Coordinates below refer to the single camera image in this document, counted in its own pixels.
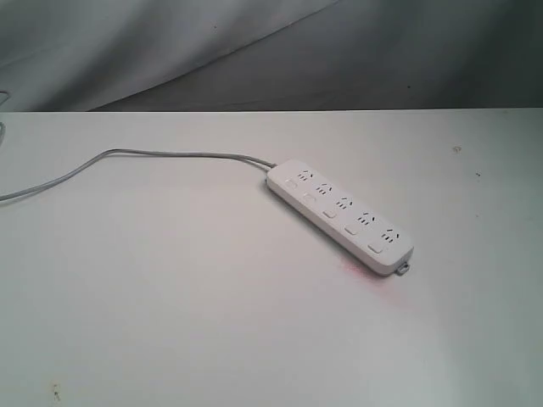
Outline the white five-outlet power strip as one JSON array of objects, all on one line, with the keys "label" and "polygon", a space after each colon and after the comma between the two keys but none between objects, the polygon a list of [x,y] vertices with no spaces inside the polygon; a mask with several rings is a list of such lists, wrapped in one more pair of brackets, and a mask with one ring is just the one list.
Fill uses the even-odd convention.
[{"label": "white five-outlet power strip", "polygon": [[291,159],[266,174],[266,185],[379,276],[410,270],[411,237],[309,165]]}]

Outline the grey backdrop cloth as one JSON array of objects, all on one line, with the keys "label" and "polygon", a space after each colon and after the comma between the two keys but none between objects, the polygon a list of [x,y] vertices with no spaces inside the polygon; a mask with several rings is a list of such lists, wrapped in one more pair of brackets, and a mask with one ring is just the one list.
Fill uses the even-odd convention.
[{"label": "grey backdrop cloth", "polygon": [[4,1],[1,109],[542,104],[539,1]]}]

